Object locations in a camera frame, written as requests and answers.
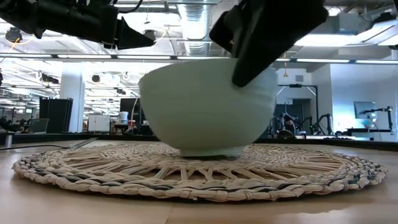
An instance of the black partition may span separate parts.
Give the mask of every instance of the black partition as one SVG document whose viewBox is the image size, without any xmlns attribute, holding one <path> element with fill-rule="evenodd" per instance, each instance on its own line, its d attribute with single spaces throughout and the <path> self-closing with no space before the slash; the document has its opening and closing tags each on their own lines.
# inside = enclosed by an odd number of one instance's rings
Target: black partition
<svg viewBox="0 0 398 224">
<path fill-rule="evenodd" d="M 69 132 L 73 99 L 40 99 L 39 118 L 49 119 L 47 133 Z"/>
</svg>

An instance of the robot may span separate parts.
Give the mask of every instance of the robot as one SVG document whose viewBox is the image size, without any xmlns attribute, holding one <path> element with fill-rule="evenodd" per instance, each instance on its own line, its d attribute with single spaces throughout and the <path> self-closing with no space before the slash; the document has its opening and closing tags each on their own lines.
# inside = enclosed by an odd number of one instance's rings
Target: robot
<svg viewBox="0 0 398 224">
<path fill-rule="evenodd" d="M 108 49 L 154 45 L 153 39 L 118 19 L 116 2 L 0 0 L 0 17 L 38 39 L 48 29 L 102 43 Z M 324 0 L 243 0 L 224 12 L 210 31 L 210 39 L 238 59 L 232 82 L 246 86 L 296 41 L 324 23 L 328 11 L 323 4 Z"/>
</svg>

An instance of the woven placemat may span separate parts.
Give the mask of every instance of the woven placemat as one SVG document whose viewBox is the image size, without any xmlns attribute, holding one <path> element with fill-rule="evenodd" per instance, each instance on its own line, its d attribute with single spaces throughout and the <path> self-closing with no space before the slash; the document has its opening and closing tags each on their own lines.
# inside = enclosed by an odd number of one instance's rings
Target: woven placemat
<svg viewBox="0 0 398 224">
<path fill-rule="evenodd" d="M 79 192 L 216 202 L 360 190 L 381 183 L 387 172 L 360 157 L 263 144 L 237 158 L 205 160 L 182 158 L 164 144 L 62 149 L 23 157 L 13 169 Z"/>
</svg>

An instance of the pillar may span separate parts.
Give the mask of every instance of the pillar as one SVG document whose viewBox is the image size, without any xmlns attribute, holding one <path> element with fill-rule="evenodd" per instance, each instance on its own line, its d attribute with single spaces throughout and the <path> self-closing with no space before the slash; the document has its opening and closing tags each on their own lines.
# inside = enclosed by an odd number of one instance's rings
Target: pillar
<svg viewBox="0 0 398 224">
<path fill-rule="evenodd" d="M 83 131 L 83 113 L 85 109 L 85 79 L 83 63 L 63 63 L 60 99 L 73 99 L 69 132 Z"/>
<path fill-rule="evenodd" d="M 391 57 L 393 60 L 398 60 L 398 50 L 391 50 Z M 393 78 L 393 82 L 394 82 L 394 86 L 395 86 L 395 102 L 396 104 L 393 106 L 393 114 L 392 116 L 395 115 L 395 122 L 394 126 L 395 126 L 395 130 L 396 132 L 398 131 L 398 89 L 397 89 L 397 85 L 398 85 L 398 65 L 394 66 L 394 69 L 392 70 L 393 74 L 392 74 L 392 78 Z M 396 142 L 398 142 L 398 134 L 395 133 L 396 135 Z"/>
</svg>

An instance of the wooden table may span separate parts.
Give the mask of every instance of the wooden table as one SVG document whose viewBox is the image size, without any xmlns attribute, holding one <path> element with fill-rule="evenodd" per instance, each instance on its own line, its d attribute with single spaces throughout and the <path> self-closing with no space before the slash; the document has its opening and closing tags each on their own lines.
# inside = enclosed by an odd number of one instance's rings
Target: wooden table
<svg viewBox="0 0 398 224">
<path fill-rule="evenodd" d="M 50 142 L 69 146 L 81 141 Z M 89 146 L 131 142 L 95 141 Z M 299 146 L 358 155 L 389 169 L 381 185 L 287 202 L 243 204 L 175 203 L 79 194 L 14 176 L 20 157 L 52 150 L 0 151 L 0 223 L 398 223 L 398 153 L 334 146 Z"/>
</svg>

